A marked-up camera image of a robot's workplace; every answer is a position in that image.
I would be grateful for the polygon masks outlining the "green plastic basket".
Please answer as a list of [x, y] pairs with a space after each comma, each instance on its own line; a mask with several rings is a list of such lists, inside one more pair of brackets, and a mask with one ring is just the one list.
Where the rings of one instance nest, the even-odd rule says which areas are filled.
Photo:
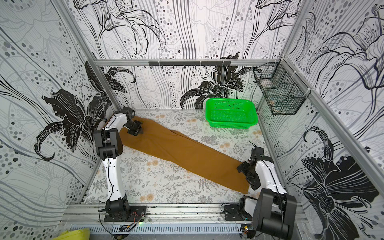
[[241, 99], [209, 99], [205, 117], [212, 128], [249, 129], [258, 124], [254, 103]]

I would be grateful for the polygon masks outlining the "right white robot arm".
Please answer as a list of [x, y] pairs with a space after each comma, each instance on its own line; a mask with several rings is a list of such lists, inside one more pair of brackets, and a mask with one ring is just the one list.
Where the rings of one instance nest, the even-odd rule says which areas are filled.
[[261, 189], [257, 198], [243, 196], [239, 202], [239, 216], [252, 221], [242, 227], [249, 239], [267, 234], [276, 240], [290, 240], [293, 236], [297, 200], [282, 186], [271, 157], [264, 149], [254, 146], [250, 158], [237, 167], [253, 190]]

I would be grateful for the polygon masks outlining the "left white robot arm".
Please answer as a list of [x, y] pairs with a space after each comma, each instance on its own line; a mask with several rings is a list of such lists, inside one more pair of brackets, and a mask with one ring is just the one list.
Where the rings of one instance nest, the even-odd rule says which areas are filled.
[[106, 171], [108, 186], [108, 197], [105, 202], [106, 221], [122, 222], [131, 216], [121, 176], [120, 156], [123, 153], [123, 142], [120, 131], [125, 130], [132, 136], [142, 132], [142, 122], [134, 121], [134, 116], [133, 109], [124, 107], [116, 111], [106, 125], [94, 134], [96, 152]]

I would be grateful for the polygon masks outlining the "brown long pants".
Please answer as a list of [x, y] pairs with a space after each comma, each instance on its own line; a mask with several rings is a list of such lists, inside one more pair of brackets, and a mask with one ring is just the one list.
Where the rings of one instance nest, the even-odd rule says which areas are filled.
[[248, 193], [250, 185], [237, 170], [240, 161], [153, 120], [140, 117], [134, 119], [142, 122], [144, 133], [133, 136], [127, 129], [120, 130], [120, 137], [126, 147], [173, 162], [231, 190]]

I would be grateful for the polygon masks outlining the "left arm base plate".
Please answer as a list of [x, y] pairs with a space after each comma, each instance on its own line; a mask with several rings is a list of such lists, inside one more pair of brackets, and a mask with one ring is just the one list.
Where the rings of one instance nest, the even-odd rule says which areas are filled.
[[125, 207], [107, 207], [107, 214], [104, 221], [107, 223], [117, 222], [139, 222], [146, 214], [147, 207], [130, 206], [128, 209]]

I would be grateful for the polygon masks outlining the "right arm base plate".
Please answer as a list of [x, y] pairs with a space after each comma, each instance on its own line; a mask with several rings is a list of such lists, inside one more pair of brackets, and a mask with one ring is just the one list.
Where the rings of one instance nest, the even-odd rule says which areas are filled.
[[235, 221], [252, 221], [252, 216], [241, 210], [239, 204], [223, 203], [221, 211], [224, 213], [225, 220], [228, 222]]

